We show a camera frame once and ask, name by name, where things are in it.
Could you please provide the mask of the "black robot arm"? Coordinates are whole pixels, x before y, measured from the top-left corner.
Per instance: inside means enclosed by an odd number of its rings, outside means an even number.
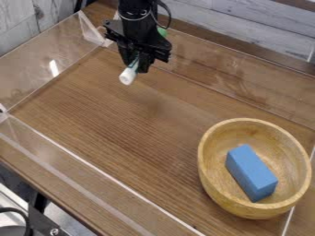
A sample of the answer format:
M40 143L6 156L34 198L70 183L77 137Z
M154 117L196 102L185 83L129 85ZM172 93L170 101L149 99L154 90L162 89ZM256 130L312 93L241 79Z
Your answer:
M137 72L145 74L156 60L169 60L172 44L160 30L169 28L170 10L161 0L117 0L117 15L102 23L105 38L117 44L122 63L137 59Z

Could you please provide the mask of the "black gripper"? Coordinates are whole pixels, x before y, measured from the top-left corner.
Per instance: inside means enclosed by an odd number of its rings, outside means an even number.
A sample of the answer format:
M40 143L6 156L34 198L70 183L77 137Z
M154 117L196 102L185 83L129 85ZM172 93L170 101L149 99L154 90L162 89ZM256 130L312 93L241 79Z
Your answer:
M157 30L157 15L149 14L137 21L106 19L105 37L117 44L117 51L125 65L138 55L137 72L145 74L154 59L168 62L172 44Z

